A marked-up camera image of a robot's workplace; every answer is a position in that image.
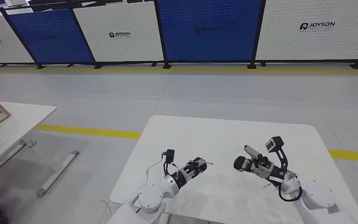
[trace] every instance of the black frame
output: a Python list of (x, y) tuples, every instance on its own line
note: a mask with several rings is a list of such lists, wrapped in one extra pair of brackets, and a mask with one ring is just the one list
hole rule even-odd
[[(319, 63), (319, 62), (340, 62), (340, 63), (354, 63), (351, 64), (350, 66), (353, 69), (358, 69), (358, 59), (324, 59), (324, 60), (256, 60), (256, 54), (257, 54), (257, 48), (258, 48), (258, 42), (260, 39), (260, 34), (261, 34), (261, 26), (262, 26), (262, 22), (263, 22), (263, 16), (265, 13), (265, 7), (266, 7), (266, 0), (261, 0), (261, 6), (260, 6), (260, 12), (258, 15), (258, 23), (257, 23), (257, 27), (256, 27), (256, 34), (255, 34), (255, 39), (254, 39), (254, 47), (253, 47), (253, 53), (252, 53), (252, 58), (251, 60), (168, 60), (167, 59), (167, 53), (166, 53), (166, 46), (165, 46), (165, 42), (164, 42), (164, 35), (163, 35), (163, 29), (162, 29), (162, 20), (161, 20), (161, 16), (160, 16), (160, 11), (159, 11), (159, 0), (153, 0), (154, 1), (154, 7), (155, 7), (155, 11), (156, 11), (156, 16), (157, 16), (157, 22), (158, 22), (158, 30), (159, 30), (159, 37), (161, 39), (161, 46), (162, 46), (162, 52), (163, 52), (163, 60), (158, 60), (158, 61), (122, 61), (122, 62), (97, 62), (93, 56), (92, 50), (90, 48), (90, 46), (88, 45), (87, 39), (82, 31), (81, 26), (79, 25), (79, 22), (77, 20), (77, 17), (73, 11), (74, 7), (73, 7), (73, 3), (74, 2), (81, 2), (81, 3), (85, 3), (85, 2), (93, 2), (95, 1), (96, 3), (100, 2), (100, 0), (83, 0), (83, 1), (70, 1), (70, 0), (64, 0), (64, 2), (58, 2), (58, 3), (48, 3), (48, 4), (38, 4), (38, 5), (31, 5), (31, 6), (19, 6), (19, 7), (12, 7), (12, 8), (0, 8), (0, 11), (2, 13), (2, 15), (4, 16), (4, 18), (6, 19), (6, 21), (8, 22), (8, 24), (10, 25), (11, 29), (14, 31), (14, 33), (16, 34), (16, 36), (18, 37), (18, 39), (20, 40), (20, 42), (22, 43), (22, 45), (25, 47), (25, 49), (27, 50), (27, 52), (29, 53), (29, 55), (32, 57), (32, 59), (34, 60), (34, 63), (1, 63), (0, 67), (4, 67), (8, 64), (35, 64), (37, 65), (38, 69), (42, 69), (44, 68), (43, 64), (67, 64), (68, 67), (71, 67), (74, 64), (82, 64), (82, 65), (94, 65), (94, 69), (99, 69), (102, 66), (105, 65), (122, 65), (122, 64), (152, 64), (152, 67), (154, 67), (157, 63), (164, 63), (163, 69), (169, 69), (171, 67), (171, 65), (169, 63), (249, 63), (249, 65), (247, 65), (248, 69), (256, 69), (256, 65), (255, 63), (261, 63), (261, 66), (265, 67), (266, 63)], [(91, 57), (93, 59), (93, 62), (63, 62), (63, 63), (58, 63), (58, 62), (54, 62), (54, 63), (40, 63), (36, 60), (36, 58), (34, 57), (34, 55), (32, 54), (32, 52), (29, 50), (29, 48), (25, 45), (25, 42), (23, 41), (23, 39), (20, 37), (20, 35), (18, 34), (17, 30), (15, 29), (14, 25), (12, 24), (12, 22), (8, 19), (8, 14), (7, 14), (7, 10), (14, 10), (14, 9), (20, 9), (20, 8), (32, 8), (32, 7), (43, 7), (43, 6), (54, 6), (54, 5), (59, 5), (59, 4), (63, 4), (65, 6), (67, 6), (68, 9), (71, 10), (71, 13), (75, 19), (75, 22), (77, 24), (77, 26), (79, 27), (80, 33), (82, 35), (82, 38), (84, 39), (84, 42), (86, 43), (86, 46), (89, 50), (89, 52), (91, 53)]]

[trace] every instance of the black metal post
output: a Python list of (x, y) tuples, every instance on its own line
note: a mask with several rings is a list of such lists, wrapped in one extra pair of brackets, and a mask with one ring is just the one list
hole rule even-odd
[(162, 52), (163, 52), (163, 59), (164, 59), (163, 69), (170, 69), (171, 65), (168, 63), (168, 59), (167, 59), (167, 51), (166, 51), (166, 45), (165, 45), (165, 42), (164, 42), (162, 20), (161, 20), (161, 14), (160, 14), (160, 11), (159, 11), (158, 0), (154, 0), (154, 7), (156, 8), (159, 36), (161, 38), (161, 44), (162, 44)]
[(355, 64), (350, 64), (349, 66), (353, 69), (358, 69), (358, 62), (356, 62)]
[(35, 58), (35, 56), (32, 54), (32, 52), (30, 51), (30, 49), (27, 47), (25, 41), (22, 39), (22, 37), (20, 36), (20, 34), (18, 33), (18, 31), (16, 30), (14, 24), (11, 22), (11, 20), (8, 17), (8, 14), (6, 12), (6, 10), (1, 7), (0, 8), (1, 14), (4, 16), (5, 20), (7, 21), (7, 23), (10, 25), (11, 29), (13, 30), (13, 32), (15, 33), (15, 35), (17, 36), (17, 38), (20, 40), (21, 44), (25, 47), (25, 49), (27, 50), (27, 52), (29, 53), (29, 55), (31, 56), (32, 60), (34, 60), (35, 64), (37, 65), (37, 69), (43, 69), (45, 68), (45, 66), (42, 66)]
[(95, 67), (93, 69), (100, 69), (100, 68), (102, 68), (102, 66), (104, 66), (103, 62), (96, 62)]
[(261, 26), (262, 26), (262, 21), (263, 21), (263, 13), (265, 12), (265, 5), (266, 5), (266, 0), (262, 0), (260, 12), (258, 14), (258, 23), (257, 23), (257, 27), (256, 27), (255, 41), (253, 43), (253, 52), (252, 52), (251, 63), (249, 65), (247, 65), (248, 69), (256, 69), (255, 60), (256, 60), (256, 53), (257, 53), (257, 47), (258, 47), (258, 40), (260, 39)]
[(74, 14), (72, 2), (70, 2), (70, 1), (67, 0), (67, 4), (68, 4), (68, 8), (69, 8), (69, 10), (71, 11), (72, 16), (73, 16), (73, 18), (74, 18), (74, 22), (75, 22), (76, 25), (78, 26), (78, 30), (79, 30), (79, 32), (81, 33), (81, 36), (82, 36), (82, 38), (83, 38), (83, 40), (84, 40), (84, 43), (85, 43), (85, 45), (86, 45), (86, 47), (87, 47), (89, 53), (91, 54), (92, 62), (93, 62), (94, 64), (96, 64), (95, 57), (93, 56), (93, 53), (92, 53), (92, 51), (91, 51), (91, 48), (90, 48), (90, 46), (88, 45), (88, 42), (87, 42), (87, 40), (86, 40), (86, 37), (84, 36), (83, 30), (82, 30), (81, 26), (79, 25), (79, 22), (78, 22), (78, 20), (77, 20), (76, 14)]

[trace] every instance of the gray floor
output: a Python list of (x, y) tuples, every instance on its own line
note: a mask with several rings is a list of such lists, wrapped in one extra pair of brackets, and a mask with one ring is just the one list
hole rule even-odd
[[(57, 106), (44, 123), (141, 132), (151, 115), (310, 124), (329, 149), (358, 151), (358, 76), (348, 73), (0, 73), (0, 101)], [(188, 68), (217, 68), (190, 66)], [(351, 69), (347, 65), (266, 69)], [(56, 160), (80, 155), (48, 193), (51, 170), (25, 148), (0, 168), (0, 208), (11, 223), (106, 223), (109, 195), (136, 140), (33, 131)], [(358, 161), (335, 160), (358, 200)], [(172, 224), (206, 223), (175, 217)]]

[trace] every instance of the black connector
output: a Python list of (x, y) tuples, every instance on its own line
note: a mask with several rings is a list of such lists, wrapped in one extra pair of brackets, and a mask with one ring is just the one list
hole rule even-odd
[(166, 156), (166, 163), (171, 164), (174, 161), (174, 150), (167, 150), (163, 155)]

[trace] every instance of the blue panel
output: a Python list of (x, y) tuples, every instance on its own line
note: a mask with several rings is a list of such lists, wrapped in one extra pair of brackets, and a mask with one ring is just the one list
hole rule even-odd
[(251, 60), (261, 0), (159, 0), (168, 60)]
[(9, 15), (40, 63), (93, 62), (70, 10)]

